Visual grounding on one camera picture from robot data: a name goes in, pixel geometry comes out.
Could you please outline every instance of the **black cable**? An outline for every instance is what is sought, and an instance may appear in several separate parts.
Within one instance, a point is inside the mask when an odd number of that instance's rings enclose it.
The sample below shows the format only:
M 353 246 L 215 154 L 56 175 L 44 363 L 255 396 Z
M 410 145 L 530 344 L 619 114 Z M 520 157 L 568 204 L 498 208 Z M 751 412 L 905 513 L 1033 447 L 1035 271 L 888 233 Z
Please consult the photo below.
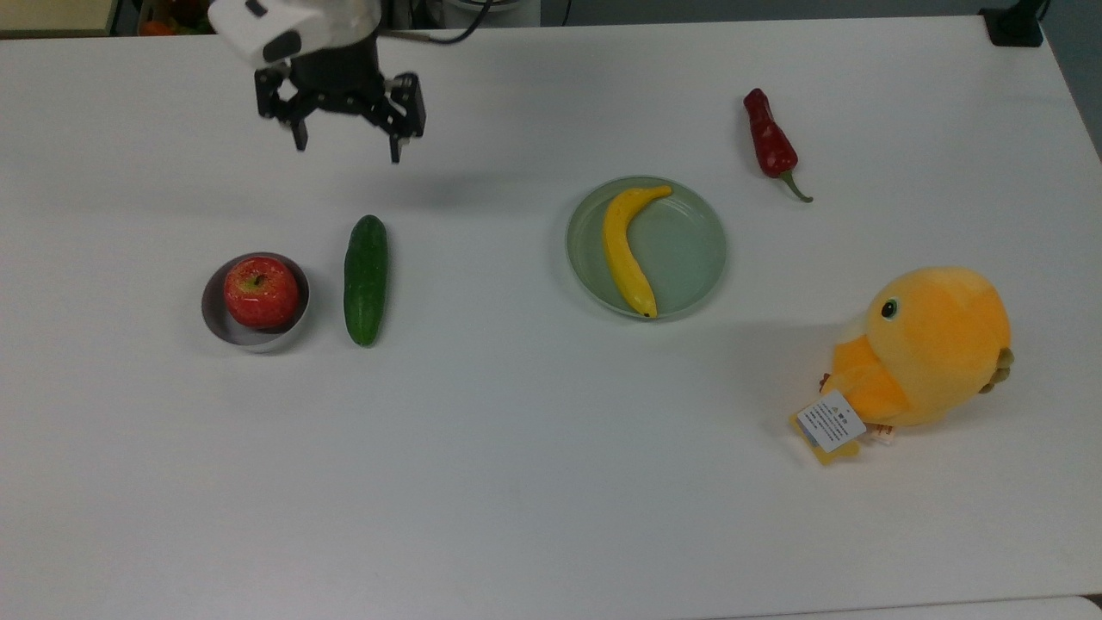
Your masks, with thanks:
M 483 0 L 482 10 L 478 11 L 478 15 L 475 18 L 475 21 L 471 22 L 471 25 L 468 25 L 467 29 L 463 31 L 463 34 L 460 34 L 458 36 L 452 39 L 433 39 L 432 36 L 425 36 L 423 41 L 425 41 L 426 43 L 435 43 L 436 45 L 454 45 L 463 41 L 467 36 L 471 36 L 471 33 L 474 32 L 479 25 L 482 25 L 483 20 L 486 19 L 487 14 L 489 14 L 489 8 L 493 3 L 494 0 Z

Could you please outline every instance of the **stuffed animal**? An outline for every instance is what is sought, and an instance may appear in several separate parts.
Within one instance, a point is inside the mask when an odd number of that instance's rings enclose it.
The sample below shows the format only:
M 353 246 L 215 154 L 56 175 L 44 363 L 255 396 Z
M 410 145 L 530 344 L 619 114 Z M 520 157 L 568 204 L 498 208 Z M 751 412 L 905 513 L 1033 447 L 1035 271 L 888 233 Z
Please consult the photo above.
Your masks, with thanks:
M 888 283 L 834 348 L 821 392 L 839 391 L 865 423 L 940 421 L 1009 377 L 1011 325 L 983 275 L 929 267 Z

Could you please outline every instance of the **cucumber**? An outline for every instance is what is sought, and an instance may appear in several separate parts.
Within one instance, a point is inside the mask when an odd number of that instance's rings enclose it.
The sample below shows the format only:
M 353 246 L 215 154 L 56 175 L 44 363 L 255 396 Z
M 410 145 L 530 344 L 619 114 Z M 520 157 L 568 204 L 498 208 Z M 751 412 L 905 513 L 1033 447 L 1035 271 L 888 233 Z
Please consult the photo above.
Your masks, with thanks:
M 370 347 L 379 336 L 389 267 L 387 228 L 378 217 L 365 215 L 353 227 L 345 253 L 345 327 L 360 347 Z

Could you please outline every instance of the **green plate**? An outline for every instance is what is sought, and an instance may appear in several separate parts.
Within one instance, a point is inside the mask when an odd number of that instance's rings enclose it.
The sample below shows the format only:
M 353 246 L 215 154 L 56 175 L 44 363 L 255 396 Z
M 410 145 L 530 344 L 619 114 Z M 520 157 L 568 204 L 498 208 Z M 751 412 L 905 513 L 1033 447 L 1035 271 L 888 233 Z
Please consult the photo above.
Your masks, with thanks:
M 624 301 L 613 281 L 601 232 L 605 209 L 617 194 L 657 185 L 669 185 L 673 193 L 631 219 L 627 241 L 655 291 L 659 320 L 684 315 L 715 287 L 727 261 L 723 225 L 695 192 L 658 176 L 616 178 L 585 196 L 566 227 L 566 253 L 582 285 L 603 305 L 637 319 L 644 318 Z

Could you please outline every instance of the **banana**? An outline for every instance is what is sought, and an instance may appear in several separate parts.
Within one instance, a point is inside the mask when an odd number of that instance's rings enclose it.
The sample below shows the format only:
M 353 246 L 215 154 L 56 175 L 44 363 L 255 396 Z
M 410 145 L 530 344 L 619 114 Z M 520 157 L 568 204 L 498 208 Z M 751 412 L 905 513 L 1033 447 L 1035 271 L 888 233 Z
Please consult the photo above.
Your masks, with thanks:
M 672 193 L 673 189 L 669 185 L 625 189 L 608 203 L 602 227 L 605 260 L 608 261 L 613 281 L 624 295 L 624 301 L 627 301 L 636 313 L 648 319 L 658 318 L 658 304 L 655 302 L 655 291 L 651 290 L 647 275 L 644 274 L 639 261 L 631 254 L 631 248 L 627 243 L 627 226 L 645 206 Z

